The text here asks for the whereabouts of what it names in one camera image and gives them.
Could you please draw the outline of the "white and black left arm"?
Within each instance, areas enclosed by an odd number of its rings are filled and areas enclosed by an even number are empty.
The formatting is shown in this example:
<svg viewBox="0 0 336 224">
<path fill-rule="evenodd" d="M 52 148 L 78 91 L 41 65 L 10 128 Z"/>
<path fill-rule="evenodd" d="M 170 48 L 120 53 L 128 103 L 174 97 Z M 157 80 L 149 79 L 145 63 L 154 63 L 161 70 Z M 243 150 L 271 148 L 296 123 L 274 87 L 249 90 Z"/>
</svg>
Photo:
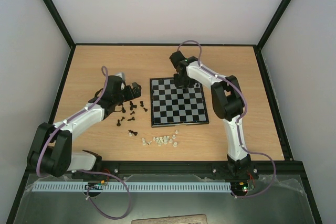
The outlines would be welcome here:
<svg viewBox="0 0 336 224">
<path fill-rule="evenodd" d="M 66 172 L 91 171 L 101 156 L 91 151 L 75 152 L 73 141 L 93 125 L 106 119 L 117 106 L 141 96 L 141 86 L 125 83 L 124 74 L 108 76 L 104 87 L 78 112 L 57 123 L 38 126 L 30 147 L 27 164 L 42 172 L 59 177 Z"/>
</svg>

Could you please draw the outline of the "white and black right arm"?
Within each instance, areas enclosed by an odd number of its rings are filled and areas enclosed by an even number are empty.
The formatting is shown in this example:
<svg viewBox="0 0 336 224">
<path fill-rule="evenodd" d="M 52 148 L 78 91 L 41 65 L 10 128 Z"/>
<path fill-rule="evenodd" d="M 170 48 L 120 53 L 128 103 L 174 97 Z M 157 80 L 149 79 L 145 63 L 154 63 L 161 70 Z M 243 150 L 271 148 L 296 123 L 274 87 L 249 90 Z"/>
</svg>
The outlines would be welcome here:
<svg viewBox="0 0 336 224">
<path fill-rule="evenodd" d="M 246 151 L 242 117 L 245 99 L 235 76 L 215 73 L 196 57 L 186 58 L 181 51 L 171 54 L 170 61 L 176 70 L 174 80 L 179 88 L 191 86 L 197 81 L 211 91 L 212 107 L 216 116 L 223 120 L 228 143 L 228 170 L 236 178 L 242 177 L 250 166 L 250 154 Z"/>
</svg>

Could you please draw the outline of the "white chess pieces cluster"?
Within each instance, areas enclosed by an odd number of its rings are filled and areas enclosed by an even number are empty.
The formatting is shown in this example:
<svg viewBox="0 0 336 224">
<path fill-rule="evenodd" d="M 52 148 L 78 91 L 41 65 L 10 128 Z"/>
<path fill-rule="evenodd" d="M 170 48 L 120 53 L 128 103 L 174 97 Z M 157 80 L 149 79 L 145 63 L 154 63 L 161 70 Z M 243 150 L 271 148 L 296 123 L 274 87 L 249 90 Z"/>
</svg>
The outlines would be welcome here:
<svg viewBox="0 0 336 224">
<path fill-rule="evenodd" d="M 156 136 L 156 137 L 153 137 L 153 141 L 158 145 L 158 146 L 161 146 L 161 145 L 167 145 L 167 144 L 171 144 L 173 146 L 173 143 L 174 142 L 177 142 L 175 141 L 176 140 L 176 134 L 173 134 L 173 135 L 164 135 L 164 136 Z"/>
</svg>

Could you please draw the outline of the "small circuit board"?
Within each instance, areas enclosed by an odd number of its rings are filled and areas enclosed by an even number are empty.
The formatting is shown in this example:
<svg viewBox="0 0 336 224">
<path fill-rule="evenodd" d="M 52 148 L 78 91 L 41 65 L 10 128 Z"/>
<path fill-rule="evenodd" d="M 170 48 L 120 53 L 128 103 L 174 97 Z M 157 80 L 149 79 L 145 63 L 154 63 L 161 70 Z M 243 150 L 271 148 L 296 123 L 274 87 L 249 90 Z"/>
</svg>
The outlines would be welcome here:
<svg viewBox="0 0 336 224">
<path fill-rule="evenodd" d="M 248 192 L 254 190 L 256 182 L 254 180 L 247 180 L 246 182 L 239 182 L 236 186 L 238 191 Z"/>
</svg>

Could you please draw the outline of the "black and grey chessboard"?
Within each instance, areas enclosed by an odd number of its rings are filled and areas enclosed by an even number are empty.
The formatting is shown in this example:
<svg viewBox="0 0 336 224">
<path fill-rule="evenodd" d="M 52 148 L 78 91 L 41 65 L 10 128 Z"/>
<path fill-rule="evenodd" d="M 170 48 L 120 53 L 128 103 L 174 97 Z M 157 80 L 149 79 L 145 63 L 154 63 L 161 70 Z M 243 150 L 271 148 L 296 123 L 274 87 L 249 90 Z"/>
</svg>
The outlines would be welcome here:
<svg viewBox="0 0 336 224">
<path fill-rule="evenodd" d="M 202 84 L 177 88 L 173 78 L 150 79 L 151 126 L 208 124 Z"/>
</svg>

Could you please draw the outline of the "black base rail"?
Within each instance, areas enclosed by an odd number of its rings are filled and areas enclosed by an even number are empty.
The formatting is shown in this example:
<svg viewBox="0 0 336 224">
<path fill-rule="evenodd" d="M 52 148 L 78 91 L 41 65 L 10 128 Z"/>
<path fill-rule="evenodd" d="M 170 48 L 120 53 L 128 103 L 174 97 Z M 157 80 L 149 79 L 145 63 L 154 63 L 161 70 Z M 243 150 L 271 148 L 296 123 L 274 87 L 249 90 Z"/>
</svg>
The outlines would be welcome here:
<svg viewBox="0 0 336 224">
<path fill-rule="evenodd" d="M 227 161 L 209 162 L 135 162 L 135 161 L 101 161 L 93 168 L 94 172 L 109 171 L 119 178 L 130 175 L 196 175 L 201 178 L 223 180 L 247 180 L 250 175 L 273 174 L 270 161 L 252 161 L 250 166 L 233 174 Z"/>
</svg>

